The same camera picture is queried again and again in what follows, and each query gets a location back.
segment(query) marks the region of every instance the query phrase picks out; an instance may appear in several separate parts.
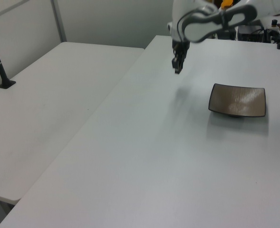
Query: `orange part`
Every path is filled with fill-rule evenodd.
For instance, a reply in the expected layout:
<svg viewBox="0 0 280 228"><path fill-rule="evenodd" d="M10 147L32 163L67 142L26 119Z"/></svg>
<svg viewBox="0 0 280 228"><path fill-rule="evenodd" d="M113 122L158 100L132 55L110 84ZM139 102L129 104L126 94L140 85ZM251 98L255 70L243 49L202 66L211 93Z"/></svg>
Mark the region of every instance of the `orange part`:
<svg viewBox="0 0 280 228"><path fill-rule="evenodd" d="M233 6L233 0L223 0L221 4L221 9L226 9Z"/></svg>

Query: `metal frame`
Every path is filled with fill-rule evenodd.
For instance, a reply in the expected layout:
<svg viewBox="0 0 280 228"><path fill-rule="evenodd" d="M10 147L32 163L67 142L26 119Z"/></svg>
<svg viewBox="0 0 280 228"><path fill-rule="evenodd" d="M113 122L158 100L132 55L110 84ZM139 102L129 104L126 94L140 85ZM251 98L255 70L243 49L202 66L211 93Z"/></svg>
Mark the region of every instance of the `metal frame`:
<svg viewBox="0 0 280 228"><path fill-rule="evenodd" d="M55 17L56 26L58 28L58 34L59 34L60 41L67 42L64 24L63 24L59 6L58 6L58 0L51 0L51 5L52 5L52 9L53 9L53 14Z"/></svg>

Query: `white tabletop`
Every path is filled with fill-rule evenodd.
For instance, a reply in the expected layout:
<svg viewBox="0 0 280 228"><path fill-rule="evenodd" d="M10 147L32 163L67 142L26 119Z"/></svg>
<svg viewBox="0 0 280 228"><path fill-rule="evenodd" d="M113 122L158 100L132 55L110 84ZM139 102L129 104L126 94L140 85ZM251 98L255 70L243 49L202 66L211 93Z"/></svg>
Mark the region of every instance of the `white tabletop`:
<svg viewBox="0 0 280 228"><path fill-rule="evenodd" d="M280 50L206 40L180 75L172 57L156 37L0 228L280 227ZM211 113L214 83L264 87L267 116Z"/></svg>
<svg viewBox="0 0 280 228"><path fill-rule="evenodd" d="M0 89L0 200L29 190L142 52L62 43Z"/></svg>

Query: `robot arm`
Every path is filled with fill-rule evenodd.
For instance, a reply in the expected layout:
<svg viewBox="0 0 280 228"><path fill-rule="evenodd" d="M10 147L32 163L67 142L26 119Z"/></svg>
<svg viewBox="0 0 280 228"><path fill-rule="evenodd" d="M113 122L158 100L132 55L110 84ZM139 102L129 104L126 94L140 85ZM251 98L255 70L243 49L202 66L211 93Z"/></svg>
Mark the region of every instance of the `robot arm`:
<svg viewBox="0 0 280 228"><path fill-rule="evenodd" d="M280 0L241 0L222 11L204 0L174 0L173 21L168 28L173 38L175 72L181 72L190 42L199 43L218 31L279 13Z"/></svg>

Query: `brown bowl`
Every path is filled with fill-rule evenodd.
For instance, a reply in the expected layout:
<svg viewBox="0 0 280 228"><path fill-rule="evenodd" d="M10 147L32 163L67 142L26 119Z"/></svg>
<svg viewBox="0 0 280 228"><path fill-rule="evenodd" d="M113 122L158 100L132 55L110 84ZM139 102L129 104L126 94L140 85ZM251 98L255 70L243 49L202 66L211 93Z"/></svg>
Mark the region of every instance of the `brown bowl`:
<svg viewBox="0 0 280 228"><path fill-rule="evenodd" d="M236 117L264 117L265 90L214 84L208 109Z"/></svg>

